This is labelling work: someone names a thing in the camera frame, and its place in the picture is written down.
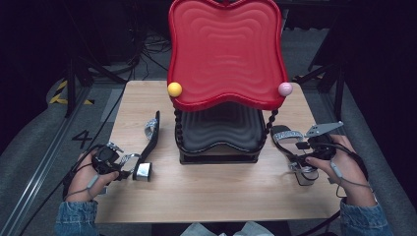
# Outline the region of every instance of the person's hand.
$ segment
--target person's hand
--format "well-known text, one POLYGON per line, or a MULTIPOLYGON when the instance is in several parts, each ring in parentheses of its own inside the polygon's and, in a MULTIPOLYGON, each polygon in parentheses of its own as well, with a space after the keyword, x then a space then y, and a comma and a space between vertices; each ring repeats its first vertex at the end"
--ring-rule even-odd
POLYGON ((95 151, 92 151, 79 165, 79 171, 71 182, 70 188, 68 190, 68 197, 65 199, 66 202, 88 202, 95 198, 95 196, 97 196, 104 188, 104 186, 119 176, 119 172, 117 171, 105 175, 99 175, 98 179, 91 186, 91 188, 86 189, 91 179, 97 175, 97 172, 92 168, 92 165, 90 165, 92 156, 94 154, 95 151))
MULTIPOLYGON (((335 143, 341 144, 355 152, 352 144, 345 136, 332 135, 331 137, 335 143)), ((339 184, 340 187, 344 189, 347 197, 346 202, 349 205, 369 207, 377 204, 372 190, 364 187, 368 186, 368 181, 366 180, 361 168, 356 161, 343 150, 338 149, 336 151, 336 155, 334 156, 332 162, 342 173, 343 179, 356 184, 352 184, 338 178, 334 173, 334 170, 330 167, 329 160, 321 160, 309 156, 306 158, 306 161, 307 163, 322 169, 333 182, 339 184)))

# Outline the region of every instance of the gray carpet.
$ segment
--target gray carpet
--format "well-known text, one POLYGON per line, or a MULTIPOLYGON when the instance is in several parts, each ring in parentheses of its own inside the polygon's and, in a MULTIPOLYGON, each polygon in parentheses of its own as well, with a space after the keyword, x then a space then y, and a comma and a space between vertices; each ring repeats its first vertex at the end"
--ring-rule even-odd
MULTIPOLYGON (((308 73, 309 63, 326 33, 325 30, 314 29, 308 31, 285 30, 283 32, 282 53, 290 78, 308 73)), ((150 56, 154 61, 167 68, 169 55, 170 51, 152 53, 150 56)), ((108 69, 116 70, 120 67, 123 67, 123 65, 114 65, 108 69)), ((119 76, 127 79, 129 75, 130 73, 124 73, 119 76)), ((165 79, 166 71, 146 56, 142 57, 135 73, 131 75, 131 80, 165 79)), ((49 101, 56 91, 60 80, 61 78, 57 78, 56 85, 51 88, 50 93, 45 98, 46 101, 49 101)), ((315 89, 316 83, 317 81, 310 81, 302 86, 314 117, 317 123, 334 122, 334 116, 331 112, 333 91, 329 94, 319 94, 315 89)), ((49 168, 45 170, 47 172, 46 177, 35 185, 37 189, 34 191, 34 198, 26 204, 28 209, 22 209, 22 213, 15 220, 18 224, 16 226, 20 224, 21 227, 12 228, 14 228, 15 233, 20 232, 29 216, 59 183, 83 150, 81 148, 82 142, 72 141, 73 137, 82 131, 88 131, 89 137, 94 137, 99 132, 94 143, 105 144, 108 142, 117 108, 105 124, 103 121, 117 101, 122 88, 123 86, 117 85, 106 78, 97 78, 94 85, 88 90, 78 87, 78 94, 86 93, 87 99, 94 100, 94 105, 80 104, 78 106, 79 110, 71 119, 64 119, 66 105, 49 104, 47 110, 21 130, 0 157, 2 161, 0 165, 0 179, 2 180, 0 184, 0 225, 11 227, 10 222, 6 223, 11 215, 16 215, 14 209, 19 205, 19 200, 25 192, 25 188, 32 186, 30 179, 38 170, 39 164, 49 165, 49 168), (63 126, 67 127, 65 132, 62 132, 63 126)), ((392 175, 348 89, 344 93, 342 119, 345 124, 342 133, 345 133, 351 139, 356 150, 364 156, 370 172, 370 182, 375 189, 377 199, 387 214, 394 235, 417 235, 415 208, 392 175)), ((46 203, 30 224, 25 235, 53 234, 53 224, 58 205, 61 202, 61 191, 62 189, 59 188, 46 203)), ((292 234, 298 235, 322 221, 323 219, 291 220, 288 223, 292 234)), ((149 224, 100 224, 98 227, 101 233, 107 236, 150 235, 149 224)), ((329 230, 341 235, 338 221, 335 221, 329 230)))

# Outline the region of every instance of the red tray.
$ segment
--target red tray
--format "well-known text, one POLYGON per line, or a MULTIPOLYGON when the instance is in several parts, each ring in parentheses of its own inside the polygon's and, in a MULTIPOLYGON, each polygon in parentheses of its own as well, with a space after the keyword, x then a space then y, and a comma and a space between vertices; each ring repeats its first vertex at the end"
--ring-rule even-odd
POLYGON ((169 11, 172 55, 167 85, 182 92, 175 108, 197 111, 225 101, 273 110, 287 82, 280 51, 281 14, 271 0, 176 0, 169 11))

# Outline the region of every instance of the blue jeans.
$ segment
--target blue jeans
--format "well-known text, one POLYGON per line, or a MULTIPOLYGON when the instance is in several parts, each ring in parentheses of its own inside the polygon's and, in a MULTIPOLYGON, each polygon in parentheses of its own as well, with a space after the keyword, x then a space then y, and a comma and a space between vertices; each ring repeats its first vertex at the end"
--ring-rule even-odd
MULTIPOLYGON (((62 203, 56 218, 55 233, 58 236, 99 235, 94 224, 96 214, 97 202, 62 203)), ((340 202, 340 221, 342 235, 392 235, 380 205, 350 206, 345 203, 345 200, 342 200, 340 202)), ((185 233, 192 233, 193 227, 196 230, 202 230, 200 226, 196 227, 196 224, 193 224, 185 233)), ((239 235, 257 236, 260 234, 268 235, 268 230, 255 222, 249 222, 239 235)))

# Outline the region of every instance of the black backdrop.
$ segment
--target black backdrop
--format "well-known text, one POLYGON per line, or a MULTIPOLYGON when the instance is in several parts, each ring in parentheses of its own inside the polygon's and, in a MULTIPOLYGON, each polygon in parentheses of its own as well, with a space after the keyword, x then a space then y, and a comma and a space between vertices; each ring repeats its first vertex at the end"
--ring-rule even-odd
POLYGON ((417 207, 415 5, 396 0, 360 4, 361 11, 339 16, 315 64, 345 63, 346 83, 395 177, 417 207))
POLYGON ((146 33, 140 2, 0 1, 0 153, 47 108, 46 95, 66 74, 69 55, 105 66, 140 53, 146 33))

